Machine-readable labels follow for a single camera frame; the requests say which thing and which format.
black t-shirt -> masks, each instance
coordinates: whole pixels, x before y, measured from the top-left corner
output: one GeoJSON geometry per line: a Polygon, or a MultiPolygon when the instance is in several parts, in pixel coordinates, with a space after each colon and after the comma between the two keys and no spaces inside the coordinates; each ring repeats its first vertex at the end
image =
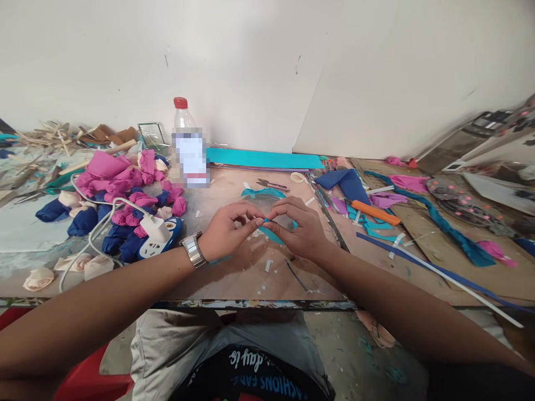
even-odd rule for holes
{"type": "MultiPolygon", "coordinates": [[[[252,346],[229,345],[195,368],[169,401],[327,401],[301,370],[252,346]]],[[[429,367],[427,399],[535,400],[535,378],[500,364],[429,367]]]]}

red chair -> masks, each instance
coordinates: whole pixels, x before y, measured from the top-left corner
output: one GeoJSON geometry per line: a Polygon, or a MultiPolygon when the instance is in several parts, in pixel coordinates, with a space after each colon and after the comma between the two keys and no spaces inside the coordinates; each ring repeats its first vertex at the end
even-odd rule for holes
{"type": "MultiPolygon", "coordinates": [[[[31,308],[9,308],[0,315],[0,330],[31,308]]],[[[115,401],[130,391],[134,382],[129,374],[101,375],[100,363],[108,344],[75,366],[58,389],[54,401],[115,401]]]]}

electrical cord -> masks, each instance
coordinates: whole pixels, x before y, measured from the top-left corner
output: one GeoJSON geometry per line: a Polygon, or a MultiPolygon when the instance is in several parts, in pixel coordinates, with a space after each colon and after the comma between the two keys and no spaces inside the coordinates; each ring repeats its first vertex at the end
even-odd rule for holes
{"type": "Polygon", "coordinates": [[[143,212],[143,216],[149,216],[147,211],[145,211],[143,208],[137,206],[135,203],[133,203],[133,202],[131,202],[128,199],[125,199],[125,198],[115,198],[112,203],[109,203],[109,202],[98,202],[96,200],[89,199],[87,196],[85,196],[82,193],[80,188],[78,188],[78,186],[76,186],[75,178],[77,178],[79,175],[80,174],[73,174],[71,176],[71,184],[76,189],[76,191],[80,194],[80,196],[82,196],[86,201],[91,202],[91,203],[110,205],[111,206],[111,211],[101,221],[99,221],[96,224],[96,226],[91,230],[91,232],[89,233],[89,236],[87,237],[87,245],[84,248],[82,248],[82,250],[80,252],[78,252],[76,257],[67,265],[67,268],[64,270],[64,272],[63,272],[63,274],[61,275],[61,278],[60,278],[60,285],[59,285],[60,294],[63,293],[63,291],[64,291],[64,283],[65,283],[65,278],[67,277],[67,273],[71,270],[71,268],[73,267],[73,265],[76,262],[76,260],[89,247],[93,248],[99,255],[102,255],[102,256],[104,256],[104,257],[106,257],[108,259],[111,259],[114,263],[117,263],[119,266],[123,266],[124,265],[120,260],[118,260],[116,258],[112,258],[109,255],[106,255],[104,252],[102,252],[100,249],[98,249],[93,243],[94,236],[98,237],[104,231],[104,229],[107,227],[108,223],[111,221],[111,218],[113,217],[113,214],[115,213],[115,211],[119,207],[123,206],[124,204],[128,204],[128,205],[132,206],[133,208],[136,208],[140,212],[143,212]]]}

wristwatch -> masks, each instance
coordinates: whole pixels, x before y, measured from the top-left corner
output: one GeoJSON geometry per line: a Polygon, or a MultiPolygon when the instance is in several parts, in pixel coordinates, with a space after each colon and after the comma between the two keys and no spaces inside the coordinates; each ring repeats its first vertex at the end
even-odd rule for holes
{"type": "Polygon", "coordinates": [[[189,260],[193,263],[195,268],[199,268],[208,264],[204,256],[202,256],[201,249],[197,243],[197,238],[202,235],[202,231],[197,231],[196,233],[191,234],[189,237],[184,238],[180,241],[180,245],[183,245],[188,252],[189,260]]]}

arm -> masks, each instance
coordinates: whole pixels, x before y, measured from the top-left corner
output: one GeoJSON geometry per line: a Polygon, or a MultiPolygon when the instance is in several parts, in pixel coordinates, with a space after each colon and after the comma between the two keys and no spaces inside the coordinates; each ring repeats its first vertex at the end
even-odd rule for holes
{"type": "Polygon", "coordinates": [[[353,299],[419,357],[443,363],[501,363],[535,375],[528,362],[445,302],[330,243],[318,214],[301,199],[282,199],[267,218],[282,214],[295,220],[297,229],[288,232],[274,222],[264,226],[296,255],[343,283],[353,299]]]}
{"type": "MultiPolygon", "coordinates": [[[[219,209],[199,239],[206,260],[232,253],[263,222],[253,216],[264,215],[244,201],[219,209]],[[235,221],[244,226],[236,228],[235,221]]],[[[28,387],[43,391],[41,383],[53,382],[45,390],[55,391],[74,365],[193,271],[185,249],[175,248],[84,282],[18,319],[0,331],[0,398],[18,399],[28,387]]]]}

